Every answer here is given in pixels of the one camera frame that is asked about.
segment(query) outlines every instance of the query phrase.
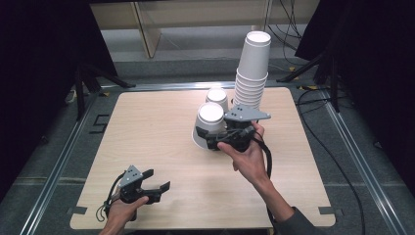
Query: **hand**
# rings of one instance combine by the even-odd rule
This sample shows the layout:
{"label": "hand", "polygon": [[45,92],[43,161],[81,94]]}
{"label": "hand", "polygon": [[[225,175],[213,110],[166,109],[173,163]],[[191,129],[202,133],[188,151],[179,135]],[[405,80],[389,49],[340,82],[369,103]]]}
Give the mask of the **hand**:
{"label": "hand", "polygon": [[[261,140],[260,136],[263,136],[264,128],[254,121],[253,126],[257,132],[254,137]],[[244,153],[235,150],[232,146],[223,142],[219,142],[217,147],[232,158],[235,171],[239,170],[253,186],[256,187],[262,182],[269,181],[268,175],[266,174],[262,149],[253,140]]]}
{"label": "hand", "polygon": [[100,235],[104,234],[122,234],[125,224],[131,220],[136,210],[145,205],[149,197],[145,196],[137,199],[132,204],[126,204],[122,200],[116,200],[111,204],[108,221]]}

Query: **aluminum rail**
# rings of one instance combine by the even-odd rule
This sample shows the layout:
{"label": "aluminum rail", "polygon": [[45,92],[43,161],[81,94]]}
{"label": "aluminum rail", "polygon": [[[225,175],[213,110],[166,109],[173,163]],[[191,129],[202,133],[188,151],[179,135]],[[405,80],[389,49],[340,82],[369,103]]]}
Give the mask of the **aluminum rail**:
{"label": "aluminum rail", "polygon": [[[324,99],[330,98],[330,94],[326,89],[323,89],[321,96]],[[359,170],[360,175],[363,178],[363,181],[366,183],[366,186],[370,194],[372,195],[373,200],[378,206],[378,209],[382,217],[384,218],[385,223],[390,229],[391,233],[396,235],[408,234],[399,217],[397,216],[391,200],[385,193],[384,189],[382,188],[378,179],[374,175],[369,164],[366,162],[363,154],[360,152],[360,149],[354,141],[350,131],[348,130],[346,123],[342,118],[342,115],[337,113],[331,104],[327,104],[326,108],[333,120],[333,123],[335,124],[343,140],[345,141],[346,147],[351,155],[351,158],[353,159],[357,169]]]}
{"label": "aluminum rail", "polygon": [[52,195],[56,189],[56,186],[59,182],[59,178],[62,175],[62,172],[64,171],[65,165],[68,162],[69,156],[72,153],[73,146],[76,143],[76,140],[78,139],[80,132],[82,130],[82,127],[88,117],[88,114],[91,110],[91,107],[93,103],[95,102],[96,98],[98,97],[98,94],[91,94],[90,99],[88,100],[86,104],[86,110],[84,115],[76,122],[75,126],[73,127],[72,132],[70,133],[70,136],[67,140],[67,143],[65,144],[65,147],[61,154],[59,155],[59,158],[57,162],[55,163],[54,168],[52,169],[51,174],[49,175],[48,179],[46,180],[45,184],[43,185],[43,189],[37,198],[36,203],[34,204],[33,208],[31,209],[29,216],[24,224],[24,227],[22,229],[21,235],[29,235],[34,234],[37,225],[40,222],[40,219],[43,216],[43,213],[45,213],[46,208],[52,198]]}

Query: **black cable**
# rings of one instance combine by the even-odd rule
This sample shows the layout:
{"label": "black cable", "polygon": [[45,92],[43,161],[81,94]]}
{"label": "black cable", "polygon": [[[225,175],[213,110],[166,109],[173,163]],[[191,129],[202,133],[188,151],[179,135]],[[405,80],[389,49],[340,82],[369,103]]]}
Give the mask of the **black cable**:
{"label": "black cable", "polygon": [[[265,156],[266,156],[266,174],[268,175],[268,178],[271,178],[271,172],[272,172],[271,151],[265,145],[265,142],[263,141],[262,136],[258,132],[256,132],[256,134],[260,137],[260,140],[256,139],[255,137],[252,137],[251,139],[259,145],[259,147],[263,150],[263,152],[265,152]],[[266,212],[268,214],[269,221],[272,224],[272,228],[274,229],[274,234],[277,234],[276,221],[274,219],[274,216],[272,215],[271,210],[268,207],[266,207]]]}
{"label": "black cable", "polygon": [[103,211],[105,212],[110,206],[111,206],[111,195],[113,194],[113,191],[115,189],[116,183],[121,180],[121,178],[125,175],[125,172],[119,175],[116,180],[113,183],[113,186],[111,186],[110,193],[108,194],[107,200],[104,201],[104,203],[97,209],[95,212],[95,216],[97,217],[97,220],[100,222],[103,222],[105,220],[103,216]]}
{"label": "black cable", "polygon": [[[311,91],[318,91],[319,89],[316,90],[308,90],[305,91],[304,93],[302,93],[299,96],[298,99],[298,104],[301,104],[301,98],[311,92]],[[317,140],[317,142],[323,147],[323,149],[329,154],[329,156],[331,157],[331,159],[333,160],[333,162],[336,164],[336,166],[338,167],[339,171],[341,172],[342,176],[344,177],[344,179],[346,180],[348,186],[350,187],[351,191],[353,192],[354,197],[356,198],[358,207],[359,207],[359,211],[360,211],[360,222],[362,225],[362,231],[361,234],[365,234],[365,221],[364,221],[364,213],[363,213],[363,207],[362,207],[362,203],[360,201],[359,196],[357,195],[356,190],[354,189],[354,186],[351,184],[350,180],[348,179],[346,173],[344,172],[343,168],[340,166],[339,162],[336,160],[336,158],[334,157],[333,153],[323,144],[323,142],[316,136],[316,134],[311,130],[310,126],[308,125],[308,123],[306,122],[304,116],[302,115],[301,109],[300,109],[300,105],[298,105],[299,107],[299,114],[300,114],[300,118],[302,119],[304,125],[307,127],[307,129],[309,130],[309,132],[311,133],[311,135]]]}

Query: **wooden table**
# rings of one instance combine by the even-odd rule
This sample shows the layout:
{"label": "wooden table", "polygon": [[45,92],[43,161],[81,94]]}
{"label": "wooden table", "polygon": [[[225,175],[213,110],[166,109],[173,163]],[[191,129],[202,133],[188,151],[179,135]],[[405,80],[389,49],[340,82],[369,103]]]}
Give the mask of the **wooden table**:
{"label": "wooden table", "polygon": [[[234,90],[227,90],[229,100]],[[197,146],[192,139],[206,90],[123,93],[119,96],[101,146],[91,166],[73,229],[100,229],[95,216],[116,177],[130,165],[153,168],[144,189],[171,181],[161,202],[139,209],[134,229],[268,228],[265,203],[253,186],[233,170],[231,158]],[[287,88],[266,88],[260,109],[272,118],[261,120],[264,140],[273,157],[272,181],[289,204],[316,226],[332,226],[330,207],[300,118]]]}

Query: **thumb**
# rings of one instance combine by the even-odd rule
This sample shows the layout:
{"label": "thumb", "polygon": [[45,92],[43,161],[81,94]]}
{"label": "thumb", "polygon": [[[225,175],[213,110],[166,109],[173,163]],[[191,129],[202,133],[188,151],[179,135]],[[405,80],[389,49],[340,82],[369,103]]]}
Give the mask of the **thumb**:
{"label": "thumb", "polygon": [[140,208],[141,206],[145,205],[148,201],[149,201],[149,197],[147,196],[141,197],[134,202],[134,207]]}
{"label": "thumb", "polygon": [[223,142],[217,143],[217,148],[219,148],[223,153],[229,155],[234,161],[238,159],[239,155],[241,154],[238,151],[236,151],[232,146]]}

